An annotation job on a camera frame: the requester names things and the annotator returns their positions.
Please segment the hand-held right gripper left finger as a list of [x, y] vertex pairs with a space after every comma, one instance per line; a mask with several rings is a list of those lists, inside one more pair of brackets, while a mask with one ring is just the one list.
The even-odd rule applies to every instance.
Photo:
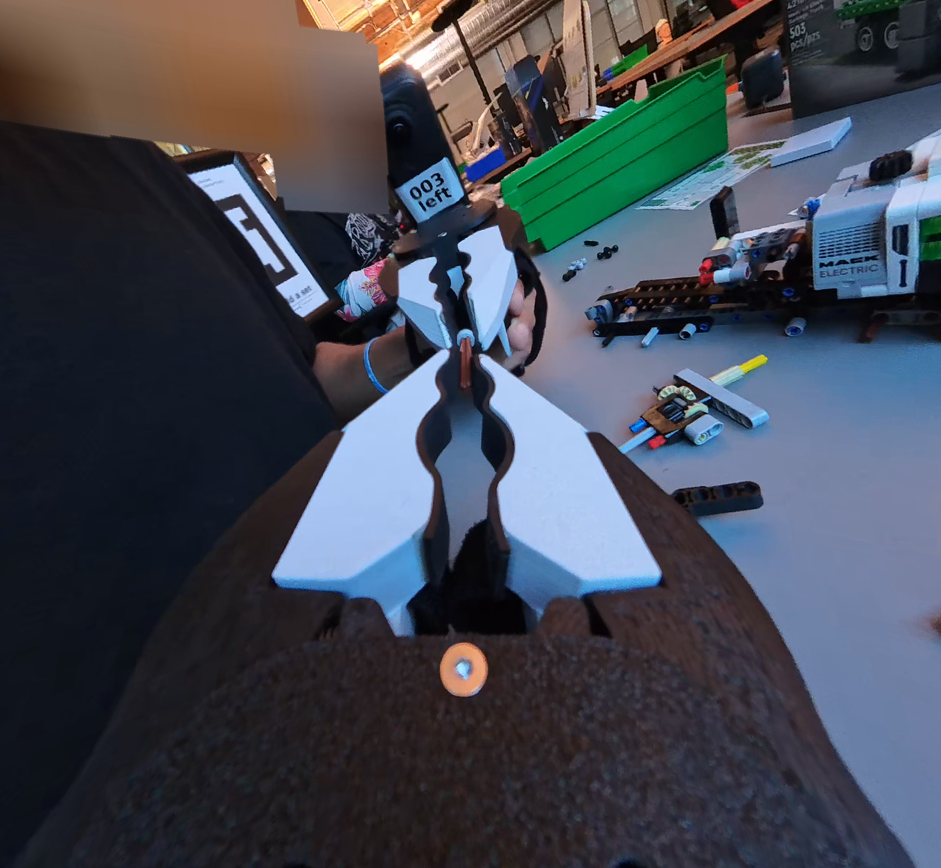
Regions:
[[272, 579], [282, 589], [375, 601], [398, 637], [409, 603], [441, 584], [450, 524], [436, 462], [451, 440], [438, 352], [348, 424]]

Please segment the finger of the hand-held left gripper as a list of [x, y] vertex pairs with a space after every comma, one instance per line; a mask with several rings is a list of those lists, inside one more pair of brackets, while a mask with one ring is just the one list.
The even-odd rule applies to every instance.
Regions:
[[408, 322], [432, 347], [451, 349], [452, 334], [438, 299], [438, 285], [432, 279], [436, 266], [434, 258], [422, 258], [401, 266], [397, 273], [397, 303]]
[[519, 272], [515, 257], [507, 249], [499, 227], [477, 231], [459, 242], [459, 252], [469, 258], [463, 267], [462, 293], [468, 318], [459, 330], [474, 332], [476, 345], [487, 351], [499, 338], [505, 353], [510, 351], [506, 336], [506, 315]]

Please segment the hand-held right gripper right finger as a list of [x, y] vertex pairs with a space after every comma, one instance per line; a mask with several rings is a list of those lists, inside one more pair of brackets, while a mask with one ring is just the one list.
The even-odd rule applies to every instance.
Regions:
[[657, 586], [660, 566], [588, 431], [488, 356], [488, 408], [512, 439], [496, 481], [506, 584], [536, 614], [557, 598]]

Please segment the person's left forearm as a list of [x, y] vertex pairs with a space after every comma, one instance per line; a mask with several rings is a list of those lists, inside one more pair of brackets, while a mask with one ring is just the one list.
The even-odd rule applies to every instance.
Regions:
[[404, 328], [363, 345], [318, 343], [312, 364], [337, 422], [345, 426], [414, 370]]

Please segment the black lego beam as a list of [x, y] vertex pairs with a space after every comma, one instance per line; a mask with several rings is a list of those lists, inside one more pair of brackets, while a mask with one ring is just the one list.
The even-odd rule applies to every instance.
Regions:
[[753, 481], [685, 487], [674, 491], [671, 498], [697, 519], [760, 509], [764, 505], [761, 488]]

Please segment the small lego gear subassembly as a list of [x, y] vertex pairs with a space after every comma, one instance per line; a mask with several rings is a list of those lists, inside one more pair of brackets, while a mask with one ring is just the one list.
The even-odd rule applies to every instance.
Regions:
[[630, 425], [631, 437], [619, 451], [628, 454], [642, 446], [657, 449], [681, 440], [701, 446], [723, 432], [726, 420], [747, 429], [763, 426], [769, 421], [768, 413], [732, 391], [731, 385], [767, 362], [761, 354], [711, 377], [691, 369], [677, 372], [673, 383], [658, 389], [653, 405]]

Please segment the lego instruction booklet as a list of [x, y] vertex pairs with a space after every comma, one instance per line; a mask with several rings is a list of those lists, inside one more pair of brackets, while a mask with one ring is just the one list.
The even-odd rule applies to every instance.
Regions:
[[636, 210], [689, 212], [708, 204], [723, 188], [734, 188], [751, 173], [770, 165], [787, 140], [742, 145], [716, 156], [675, 184], [634, 205]]

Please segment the white lego truck model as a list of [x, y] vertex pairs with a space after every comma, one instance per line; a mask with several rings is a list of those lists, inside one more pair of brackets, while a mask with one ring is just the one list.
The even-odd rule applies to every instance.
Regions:
[[716, 239], [697, 274], [641, 281], [585, 311], [607, 345], [793, 318], [862, 317], [862, 342], [884, 325], [939, 325], [940, 136], [844, 169], [796, 220], [741, 230], [734, 192], [710, 202]]

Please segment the black lego set box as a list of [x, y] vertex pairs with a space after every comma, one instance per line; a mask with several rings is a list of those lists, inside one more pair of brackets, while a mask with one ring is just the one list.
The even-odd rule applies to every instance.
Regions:
[[793, 115], [935, 84], [940, 0], [781, 0]]

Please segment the person's left hand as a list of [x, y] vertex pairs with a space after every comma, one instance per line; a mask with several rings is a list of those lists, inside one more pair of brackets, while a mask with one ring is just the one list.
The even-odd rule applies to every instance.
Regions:
[[502, 366], [511, 372], [522, 368], [534, 345], [535, 332], [535, 290], [525, 293], [522, 279], [515, 285], [506, 315], [505, 332], [510, 351], [502, 361]]

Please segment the floral cloth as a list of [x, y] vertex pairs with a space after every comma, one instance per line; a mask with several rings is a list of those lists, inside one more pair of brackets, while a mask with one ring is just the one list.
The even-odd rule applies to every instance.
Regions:
[[381, 286], [383, 273], [396, 273], [398, 262], [395, 254], [377, 260], [361, 270], [348, 274], [336, 287], [340, 305], [335, 315], [342, 321], [353, 323], [394, 303], [396, 294], [390, 294]]

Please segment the cluster of small black pins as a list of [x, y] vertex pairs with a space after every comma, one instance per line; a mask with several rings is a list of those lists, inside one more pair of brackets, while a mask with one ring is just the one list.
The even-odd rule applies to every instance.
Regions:
[[583, 244], [586, 252], [583, 256], [573, 259], [562, 275], [562, 282], [572, 281], [581, 272], [585, 271], [589, 264], [594, 262], [604, 262], [613, 258], [619, 250], [619, 245], [610, 244], [600, 246], [597, 241], [586, 240]]

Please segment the framed marker sign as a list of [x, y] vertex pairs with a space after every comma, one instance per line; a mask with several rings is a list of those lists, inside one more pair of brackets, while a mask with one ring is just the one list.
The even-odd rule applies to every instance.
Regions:
[[173, 160], [246, 240], [272, 286], [300, 319], [319, 321], [340, 307], [336, 289], [299, 250], [243, 153], [210, 149]]

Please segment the green plastic bin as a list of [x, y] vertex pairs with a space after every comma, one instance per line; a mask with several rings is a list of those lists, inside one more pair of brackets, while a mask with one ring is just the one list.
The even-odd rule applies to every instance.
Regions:
[[500, 182], [527, 238], [552, 250], [728, 148], [718, 58], [655, 84]]

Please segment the white flat box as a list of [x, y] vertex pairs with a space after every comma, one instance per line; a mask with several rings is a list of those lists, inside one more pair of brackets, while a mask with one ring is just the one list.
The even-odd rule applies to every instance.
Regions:
[[852, 117], [845, 117], [793, 135], [770, 154], [768, 165], [776, 168], [827, 153], [842, 142], [852, 127]]

